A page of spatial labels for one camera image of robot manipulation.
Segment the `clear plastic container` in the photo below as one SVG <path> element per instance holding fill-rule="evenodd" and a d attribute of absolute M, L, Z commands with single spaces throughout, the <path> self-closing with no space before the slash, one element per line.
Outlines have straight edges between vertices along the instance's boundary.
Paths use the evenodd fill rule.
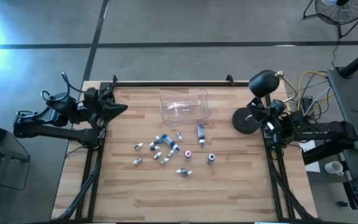
<path fill-rule="evenodd" d="M 211 116 L 206 90 L 189 93 L 162 93 L 161 118 L 164 121 L 197 121 Z"/>

